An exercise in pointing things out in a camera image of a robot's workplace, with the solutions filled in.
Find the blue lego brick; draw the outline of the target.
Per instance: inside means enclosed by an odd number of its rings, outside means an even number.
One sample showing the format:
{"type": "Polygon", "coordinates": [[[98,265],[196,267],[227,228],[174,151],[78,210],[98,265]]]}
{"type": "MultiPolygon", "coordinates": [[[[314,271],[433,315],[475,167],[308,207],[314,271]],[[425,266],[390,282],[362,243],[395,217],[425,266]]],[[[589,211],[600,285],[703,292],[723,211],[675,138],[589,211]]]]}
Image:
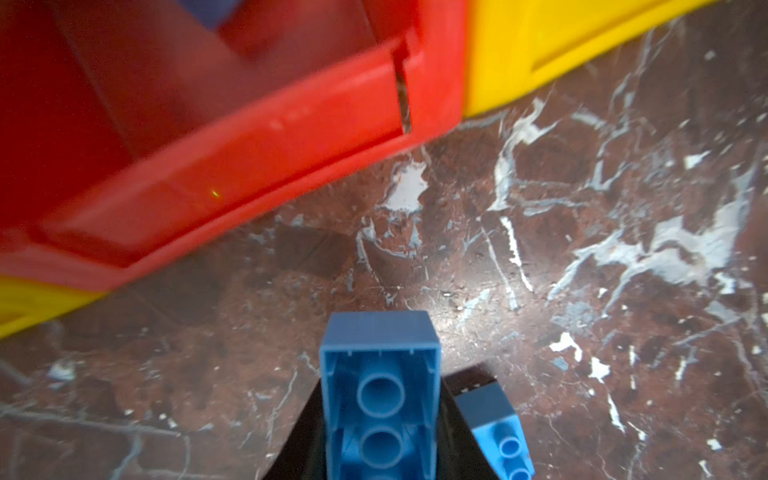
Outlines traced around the blue lego brick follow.
{"type": "Polygon", "coordinates": [[[242,0],[179,0],[182,7],[209,30],[218,29],[243,3],[242,0]]]}
{"type": "Polygon", "coordinates": [[[428,313],[334,313],[319,360],[327,477],[435,478],[441,345],[428,313]]]}
{"type": "Polygon", "coordinates": [[[497,478],[531,480],[535,469],[521,421],[500,384],[486,384],[455,400],[497,478]]]}

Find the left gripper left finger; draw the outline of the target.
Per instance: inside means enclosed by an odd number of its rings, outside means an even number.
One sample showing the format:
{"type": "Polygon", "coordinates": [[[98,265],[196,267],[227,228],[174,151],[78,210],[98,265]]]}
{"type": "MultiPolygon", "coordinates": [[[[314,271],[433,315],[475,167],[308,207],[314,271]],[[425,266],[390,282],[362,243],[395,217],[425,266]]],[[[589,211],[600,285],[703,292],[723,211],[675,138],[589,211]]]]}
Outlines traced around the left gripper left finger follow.
{"type": "Polygon", "coordinates": [[[325,421],[318,381],[264,480],[327,478],[325,421]]]}

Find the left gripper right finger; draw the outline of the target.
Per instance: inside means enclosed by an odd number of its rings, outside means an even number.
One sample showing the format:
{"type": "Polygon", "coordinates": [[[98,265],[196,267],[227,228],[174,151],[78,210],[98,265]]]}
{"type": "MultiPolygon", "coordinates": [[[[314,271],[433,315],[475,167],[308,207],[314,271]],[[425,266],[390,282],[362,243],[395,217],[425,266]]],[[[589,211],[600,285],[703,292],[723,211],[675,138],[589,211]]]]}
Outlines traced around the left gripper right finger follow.
{"type": "Polygon", "coordinates": [[[440,389],[436,439],[437,479],[498,479],[446,383],[442,383],[440,389]]]}

